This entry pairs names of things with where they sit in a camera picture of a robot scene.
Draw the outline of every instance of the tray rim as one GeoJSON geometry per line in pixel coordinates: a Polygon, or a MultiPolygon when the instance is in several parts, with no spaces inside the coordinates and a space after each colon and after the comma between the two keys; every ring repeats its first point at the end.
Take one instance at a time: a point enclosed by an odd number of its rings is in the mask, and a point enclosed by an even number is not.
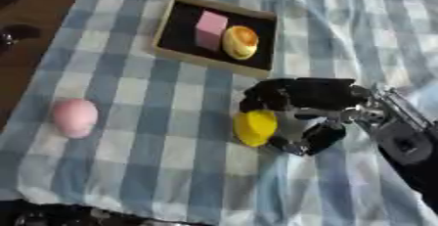
{"type": "Polygon", "coordinates": [[[266,11],[253,11],[246,9],[244,7],[240,7],[237,5],[233,5],[230,3],[220,2],[220,1],[212,1],[212,0],[169,0],[166,9],[164,11],[164,14],[161,18],[160,24],[158,26],[158,29],[155,33],[155,36],[153,37],[153,44],[152,47],[155,50],[155,52],[163,57],[168,57],[170,59],[174,60],[180,60],[186,63],[190,63],[193,65],[203,66],[203,67],[216,67],[216,68],[222,68],[230,70],[231,72],[256,77],[256,78],[267,78],[270,75],[270,70],[268,69],[260,69],[260,68],[251,68],[246,66],[240,66],[233,63],[228,62],[222,62],[218,60],[214,60],[211,58],[206,58],[202,56],[197,56],[189,53],[179,52],[175,50],[165,49],[158,46],[159,40],[161,39],[162,33],[164,32],[164,29],[166,28],[167,21],[170,17],[170,13],[172,12],[173,6],[175,5],[175,1],[180,1],[187,4],[197,5],[201,7],[208,7],[211,9],[217,9],[220,11],[225,12],[232,12],[244,16],[254,17],[258,19],[268,19],[271,21],[274,21],[275,23],[275,33],[274,33],[274,46],[276,44],[276,38],[277,38],[277,16],[272,12],[266,12],[266,11]]]}

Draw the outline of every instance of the wooden table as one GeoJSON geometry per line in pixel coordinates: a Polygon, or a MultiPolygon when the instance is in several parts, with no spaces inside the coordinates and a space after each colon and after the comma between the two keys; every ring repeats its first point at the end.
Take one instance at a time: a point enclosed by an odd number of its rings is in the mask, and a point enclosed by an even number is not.
{"type": "Polygon", "coordinates": [[[74,0],[20,0],[0,12],[1,25],[28,23],[41,29],[38,39],[25,40],[0,55],[0,131],[25,91],[74,0]]]}

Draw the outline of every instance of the robotic hand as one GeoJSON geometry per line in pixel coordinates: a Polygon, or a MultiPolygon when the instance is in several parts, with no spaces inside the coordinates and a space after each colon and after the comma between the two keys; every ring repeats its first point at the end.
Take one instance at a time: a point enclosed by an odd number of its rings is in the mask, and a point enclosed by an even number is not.
{"type": "Polygon", "coordinates": [[[353,79],[297,78],[262,81],[244,92],[242,113],[294,112],[297,119],[323,117],[299,142],[273,136],[268,143],[284,152],[312,156],[346,135],[357,123],[374,139],[382,155],[438,213],[438,122],[430,122],[395,89],[352,85],[353,79]]]}

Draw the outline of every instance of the bun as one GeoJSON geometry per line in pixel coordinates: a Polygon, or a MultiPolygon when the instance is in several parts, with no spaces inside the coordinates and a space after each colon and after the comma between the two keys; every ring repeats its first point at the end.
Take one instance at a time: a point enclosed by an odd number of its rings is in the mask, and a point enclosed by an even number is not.
{"type": "Polygon", "coordinates": [[[225,52],[236,60],[246,60],[257,51],[258,36],[246,26],[232,26],[222,37],[225,52]]]}

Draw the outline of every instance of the wooden tray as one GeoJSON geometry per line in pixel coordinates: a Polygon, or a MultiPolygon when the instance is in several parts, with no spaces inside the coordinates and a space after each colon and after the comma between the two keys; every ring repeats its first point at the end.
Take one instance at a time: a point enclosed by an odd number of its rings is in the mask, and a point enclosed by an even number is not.
{"type": "Polygon", "coordinates": [[[272,68],[277,18],[270,12],[251,11],[235,5],[209,0],[170,0],[153,38],[153,48],[164,57],[205,67],[266,78],[272,68]],[[238,61],[222,49],[209,51],[195,44],[196,24],[202,11],[228,18],[228,26],[245,25],[259,36],[257,52],[249,60],[238,61]]]}

